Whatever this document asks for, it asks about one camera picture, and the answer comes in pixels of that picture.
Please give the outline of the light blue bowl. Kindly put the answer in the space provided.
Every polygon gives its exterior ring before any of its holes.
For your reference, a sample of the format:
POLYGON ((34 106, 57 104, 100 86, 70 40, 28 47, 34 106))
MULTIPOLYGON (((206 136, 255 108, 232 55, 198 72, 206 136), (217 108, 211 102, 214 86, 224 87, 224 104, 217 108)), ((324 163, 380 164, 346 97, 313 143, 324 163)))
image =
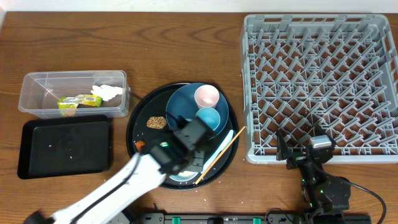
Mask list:
POLYGON ((196 177, 198 175, 197 172, 192 172, 192 171, 183 171, 178 173, 177 175, 170 175, 169 178, 177 181, 177 182, 187 182, 191 179, 193 179, 194 177, 196 177))

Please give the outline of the white tissue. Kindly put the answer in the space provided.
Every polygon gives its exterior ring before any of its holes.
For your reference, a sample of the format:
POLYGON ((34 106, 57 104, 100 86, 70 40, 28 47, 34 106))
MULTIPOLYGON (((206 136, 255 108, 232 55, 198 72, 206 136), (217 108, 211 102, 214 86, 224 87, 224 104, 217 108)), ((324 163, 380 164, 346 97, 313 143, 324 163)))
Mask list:
POLYGON ((118 95, 122 95, 123 89, 118 86, 109 86, 109 85, 96 86, 96 85, 93 85, 91 93, 93 95, 101 97, 103 101, 109 101, 118 95))

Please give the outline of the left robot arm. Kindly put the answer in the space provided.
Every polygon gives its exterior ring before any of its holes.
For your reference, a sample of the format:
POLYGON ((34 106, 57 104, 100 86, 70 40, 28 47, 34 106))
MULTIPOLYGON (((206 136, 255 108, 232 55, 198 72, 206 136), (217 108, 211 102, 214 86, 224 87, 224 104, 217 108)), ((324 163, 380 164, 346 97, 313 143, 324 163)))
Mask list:
POLYGON ((200 118, 144 140, 138 153, 112 178, 73 205, 46 218, 36 211, 25 223, 107 223, 140 196, 193 163, 195 152, 215 135, 200 118))

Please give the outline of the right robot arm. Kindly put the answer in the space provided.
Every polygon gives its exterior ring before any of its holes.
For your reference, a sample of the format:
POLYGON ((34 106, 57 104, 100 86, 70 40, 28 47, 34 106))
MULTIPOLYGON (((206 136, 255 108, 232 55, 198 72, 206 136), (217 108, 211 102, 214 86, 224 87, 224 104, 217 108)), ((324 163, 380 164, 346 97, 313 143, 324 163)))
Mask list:
POLYGON ((301 215, 291 219, 292 223, 344 223, 343 211, 349 209, 351 187, 345 178, 327 174, 323 164, 333 157, 336 142, 314 125, 314 137, 301 151, 294 151, 287 146, 282 132, 276 131, 278 161, 285 161, 286 168, 299 169, 302 175, 301 189, 305 202, 310 204, 301 215))

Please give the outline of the yellow green snack wrapper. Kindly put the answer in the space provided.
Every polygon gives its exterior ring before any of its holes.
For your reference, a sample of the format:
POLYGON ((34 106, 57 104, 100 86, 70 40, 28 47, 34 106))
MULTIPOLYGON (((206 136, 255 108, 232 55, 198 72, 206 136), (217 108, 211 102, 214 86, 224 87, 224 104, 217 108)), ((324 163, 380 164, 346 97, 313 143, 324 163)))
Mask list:
POLYGON ((73 116, 76 113, 79 105, 99 107, 101 102, 102 98, 97 95, 78 95, 73 97, 64 96, 59 99, 57 104, 61 115, 73 116))

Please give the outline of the orange carrot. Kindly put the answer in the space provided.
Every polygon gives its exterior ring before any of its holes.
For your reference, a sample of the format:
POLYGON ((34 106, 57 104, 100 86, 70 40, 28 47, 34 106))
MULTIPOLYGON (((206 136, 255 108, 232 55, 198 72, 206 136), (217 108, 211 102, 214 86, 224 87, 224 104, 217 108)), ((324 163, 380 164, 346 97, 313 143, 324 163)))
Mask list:
POLYGON ((145 142, 144 142, 143 140, 140 140, 140 141, 136 141, 136 142, 135 142, 135 146, 136 146, 136 148, 137 148, 137 150, 138 150, 139 152, 141 152, 141 150, 144 148, 145 145, 146 145, 146 144, 145 144, 145 142))

